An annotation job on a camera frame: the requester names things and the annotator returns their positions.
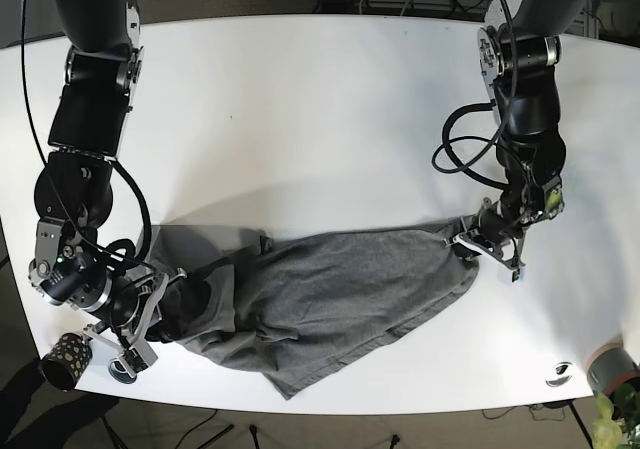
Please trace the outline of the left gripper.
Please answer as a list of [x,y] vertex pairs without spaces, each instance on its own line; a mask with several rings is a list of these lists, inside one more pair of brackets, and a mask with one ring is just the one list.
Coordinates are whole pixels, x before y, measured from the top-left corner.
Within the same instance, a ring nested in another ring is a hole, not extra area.
[[445,238],[445,245],[465,261],[488,256],[508,271],[525,267],[525,229],[517,219],[503,215],[501,209],[500,201],[484,198],[475,215],[459,219],[461,229]]

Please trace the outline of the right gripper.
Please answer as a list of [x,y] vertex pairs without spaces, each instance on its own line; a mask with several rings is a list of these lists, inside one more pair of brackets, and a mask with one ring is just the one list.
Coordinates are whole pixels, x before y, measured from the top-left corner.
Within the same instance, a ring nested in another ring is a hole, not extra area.
[[183,269],[174,276],[148,274],[135,281],[113,280],[93,269],[83,273],[82,310],[98,321],[82,329],[82,343],[102,343],[118,357],[154,357],[149,342],[168,344],[182,337],[180,319],[159,308],[166,290],[187,278]]

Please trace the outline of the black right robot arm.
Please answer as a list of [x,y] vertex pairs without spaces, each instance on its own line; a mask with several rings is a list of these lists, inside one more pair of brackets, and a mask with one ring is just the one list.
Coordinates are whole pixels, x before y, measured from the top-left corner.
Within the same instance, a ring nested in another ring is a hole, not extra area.
[[149,263],[150,213],[139,206],[142,238],[109,245],[99,228],[113,207],[113,175],[139,80],[143,49],[136,0],[55,0],[70,42],[64,84],[34,199],[39,216],[31,285],[50,303],[98,318],[116,336],[120,359],[155,362],[149,329],[161,320],[169,279]]

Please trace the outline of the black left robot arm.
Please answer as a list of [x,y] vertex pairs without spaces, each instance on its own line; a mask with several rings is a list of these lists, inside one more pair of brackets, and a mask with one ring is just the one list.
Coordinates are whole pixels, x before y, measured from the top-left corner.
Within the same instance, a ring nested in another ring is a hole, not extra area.
[[[518,280],[527,229],[551,220],[564,209],[561,171],[566,146],[559,132],[561,117],[555,68],[560,36],[588,0],[492,0],[477,34],[479,62],[489,102],[454,111],[442,130],[441,151],[457,172],[496,188],[497,201],[484,199],[478,213],[450,239],[463,257],[484,254]],[[505,181],[490,180],[472,170],[453,150],[451,131],[463,116],[493,112],[498,128],[486,139],[496,152]]]

